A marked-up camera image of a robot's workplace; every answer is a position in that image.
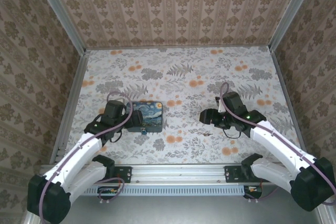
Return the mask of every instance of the floral tablecloth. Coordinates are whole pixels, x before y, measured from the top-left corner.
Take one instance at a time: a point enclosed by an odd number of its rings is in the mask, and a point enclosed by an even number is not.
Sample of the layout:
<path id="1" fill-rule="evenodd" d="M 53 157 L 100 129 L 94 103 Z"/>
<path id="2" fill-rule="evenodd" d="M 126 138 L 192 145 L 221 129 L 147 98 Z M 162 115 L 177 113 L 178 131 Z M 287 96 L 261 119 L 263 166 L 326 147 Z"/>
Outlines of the floral tablecloth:
<path id="1" fill-rule="evenodd" d="M 242 135 L 225 137 L 213 125 L 199 122 L 199 113 L 217 108 L 215 96 L 224 81 L 240 94 L 248 110 L 256 109 L 275 128 L 298 144 L 285 97 L 268 48 L 170 48 L 90 51 L 69 151 L 85 126 L 104 111 L 112 89 L 133 101 L 161 101 L 163 131 L 130 133 L 99 153 L 119 164 L 181 164 L 240 162 L 256 152 L 273 159 L 261 145 Z M 228 136 L 237 137 L 235 129 Z"/>

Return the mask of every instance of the beige patterned wall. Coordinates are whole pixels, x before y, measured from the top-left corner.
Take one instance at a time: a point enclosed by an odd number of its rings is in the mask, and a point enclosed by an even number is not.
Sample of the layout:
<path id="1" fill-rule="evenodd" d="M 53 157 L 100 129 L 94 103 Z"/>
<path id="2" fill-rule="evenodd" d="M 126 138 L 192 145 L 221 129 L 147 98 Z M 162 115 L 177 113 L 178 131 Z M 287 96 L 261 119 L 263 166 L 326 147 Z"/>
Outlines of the beige patterned wall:
<path id="1" fill-rule="evenodd" d="M 290 0 L 61 0 L 88 48 L 267 44 Z"/>
<path id="2" fill-rule="evenodd" d="M 0 223 L 48 163 L 79 56 L 47 0 L 0 0 Z"/>
<path id="3" fill-rule="evenodd" d="M 304 0 L 276 54 L 308 150 L 336 167 L 336 0 Z"/>

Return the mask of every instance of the gray leaf pattern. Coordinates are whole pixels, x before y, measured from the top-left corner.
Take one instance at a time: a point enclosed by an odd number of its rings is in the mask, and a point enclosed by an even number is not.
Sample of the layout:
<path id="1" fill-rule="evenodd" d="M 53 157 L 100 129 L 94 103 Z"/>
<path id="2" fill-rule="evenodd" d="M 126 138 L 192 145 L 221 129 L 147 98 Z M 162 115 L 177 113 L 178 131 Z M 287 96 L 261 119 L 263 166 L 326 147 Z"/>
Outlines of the gray leaf pattern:
<path id="1" fill-rule="evenodd" d="M 267 47 L 91 51 L 67 151 L 103 111 L 107 93 L 117 89 L 133 101 L 160 101 L 163 109 L 161 133 L 141 135 L 123 129 L 120 141 L 100 151 L 117 164 L 231 163 L 254 152 L 272 160 L 265 148 L 246 136 L 233 141 L 213 125 L 202 124 L 199 113 L 217 108 L 215 97 L 227 81 L 249 110 L 264 114 L 298 144 L 276 76 Z M 238 136 L 235 129 L 227 134 Z M 23 168 L 29 165 L 26 159 L 18 161 Z"/>

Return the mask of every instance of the patterned fabric surface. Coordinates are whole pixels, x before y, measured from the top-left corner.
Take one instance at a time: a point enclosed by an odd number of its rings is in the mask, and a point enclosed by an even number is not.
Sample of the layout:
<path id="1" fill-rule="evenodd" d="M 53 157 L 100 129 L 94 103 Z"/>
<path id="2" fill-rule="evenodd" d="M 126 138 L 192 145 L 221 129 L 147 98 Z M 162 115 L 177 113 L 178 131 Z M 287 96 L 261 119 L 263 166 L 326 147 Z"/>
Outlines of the patterned fabric surface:
<path id="1" fill-rule="evenodd" d="M 95 50 L 90 52 L 67 151 L 104 111 L 108 92 L 117 89 L 133 101 L 161 101 L 164 121 L 162 133 L 123 130 L 120 141 L 106 144 L 100 153 L 117 163 L 240 162 L 254 152 L 273 159 L 246 136 L 228 139 L 220 129 L 198 121 L 201 111 L 217 108 L 215 96 L 223 81 L 240 94 L 249 110 L 259 110 L 298 144 L 266 46 Z M 238 136 L 234 129 L 227 134 Z"/>
<path id="2" fill-rule="evenodd" d="M 0 0 L 0 223 L 49 162 L 78 59 L 47 0 Z"/>
<path id="3" fill-rule="evenodd" d="M 290 0 L 61 0 L 88 48 L 268 44 Z"/>
<path id="4" fill-rule="evenodd" d="M 276 50 L 303 138 L 336 167 L 336 0 L 304 0 Z"/>

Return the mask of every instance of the wallpaper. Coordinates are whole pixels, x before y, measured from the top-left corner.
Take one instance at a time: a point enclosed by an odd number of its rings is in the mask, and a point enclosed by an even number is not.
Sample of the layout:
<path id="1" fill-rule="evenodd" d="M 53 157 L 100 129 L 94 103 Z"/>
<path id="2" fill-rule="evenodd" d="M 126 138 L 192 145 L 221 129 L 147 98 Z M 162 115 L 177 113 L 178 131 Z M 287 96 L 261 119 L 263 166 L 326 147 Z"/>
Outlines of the wallpaper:
<path id="1" fill-rule="evenodd" d="M 336 167 L 336 0 L 304 0 L 276 55 L 308 151 Z"/>
<path id="2" fill-rule="evenodd" d="M 273 160 L 263 146 L 245 135 L 229 139 L 221 129 L 199 121 L 203 110 L 218 108 L 215 97 L 224 81 L 239 93 L 249 110 L 258 110 L 298 145 L 266 46 L 127 49 L 90 52 L 67 151 L 86 125 L 104 112 L 110 90 L 117 89 L 133 101 L 162 102 L 163 131 L 141 135 L 123 130 L 118 142 L 108 142 L 99 151 L 116 163 L 231 163 L 254 152 Z M 226 133 L 239 137 L 235 129 Z"/>
<path id="3" fill-rule="evenodd" d="M 87 48 L 268 44 L 290 0 L 61 0 Z"/>
<path id="4" fill-rule="evenodd" d="M 47 0 L 0 0 L 0 223 L 48 163 L 79 56 Z"/>

